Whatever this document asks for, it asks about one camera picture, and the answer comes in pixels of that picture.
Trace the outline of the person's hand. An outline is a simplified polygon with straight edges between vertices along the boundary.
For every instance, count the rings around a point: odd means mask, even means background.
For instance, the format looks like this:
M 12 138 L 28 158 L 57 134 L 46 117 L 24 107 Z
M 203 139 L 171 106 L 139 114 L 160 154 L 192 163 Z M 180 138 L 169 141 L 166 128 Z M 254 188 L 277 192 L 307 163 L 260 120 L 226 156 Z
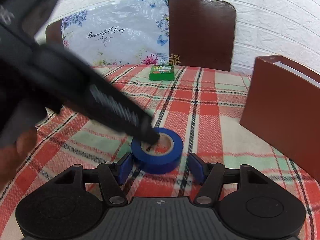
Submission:
M 23 132 L 16 142 L 1 148 L 1 191 L 14 179 L 17 169 L 37 143 L 37 131 L 32 127 Z

